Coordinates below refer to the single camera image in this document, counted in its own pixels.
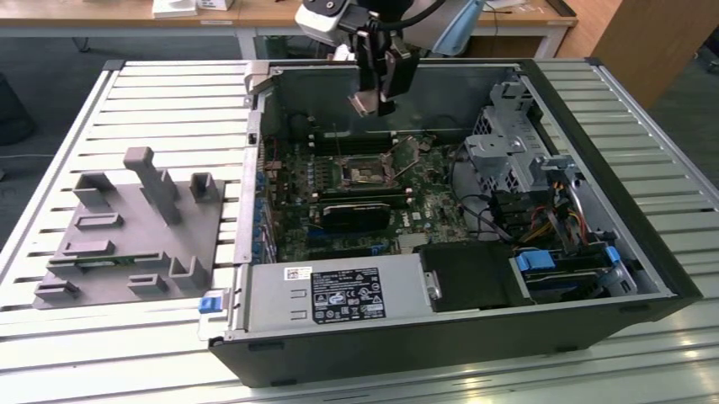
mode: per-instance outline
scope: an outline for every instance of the sticker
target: sticker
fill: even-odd
[[[232,21],[226,21],[222,19],[204,19],[200,21],[201,25],[232,25]]]
[[[312,274],[312,267],[284,268],[284,280],[307,280]]]
[[[112,261],[95,261],[93,263],[76,263],[76,266],[80,268],[93,268],[93,267],[113,267],[115,263]]]
[[[316,324],[387,317],[378,268],[315,273],[310,268],[308,276],[312,278],[312,320]]]

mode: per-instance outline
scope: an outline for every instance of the motherboard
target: motherboard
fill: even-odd
[[[267,147],[279,262],[412,253],[475,237],[432,134]]]

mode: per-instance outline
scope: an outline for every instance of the warning label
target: warning label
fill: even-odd
[[[316,324],[386,317],[378,268],[315,272],[311,277]]]

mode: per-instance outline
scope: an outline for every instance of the blue latch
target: blue latch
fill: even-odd
[[[622,257],[619,256],[619,252],[616,251],[616,248],[611,246],[604,248],[604,251],[607,252],[608,259],[611,261],[611,266],[614,268],[622,262]]]
[[[522,272],[556,268],[552,255],[547,250],[524,251],[516,257],[516,266]]]
[[[519,272],[524,272],[530,270],[530,263],[527,262],[527,259],[520,255],[515,258],[516,266],[519,267]]]
[[[223,297],[203,297],[200,299],[200,306],[197,307],[197,310],[200,311],[200,314],[219,313],[223,311]]]

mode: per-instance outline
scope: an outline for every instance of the floor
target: floor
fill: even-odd
[[[89,46],[91,52],[79,53],[69,39],[0,39],[0,72],[39,126],[29,139],[0,146],[0,169],[5,171],[0,181],[0,247],[51,162],[51,157],[3,157],[55,154],[104,62],[239,58],[236,40],[223,37],[93,39]],[[707,74],[694,61],[651,109],[651,116],[716,185],[718,105],[719,74]]]

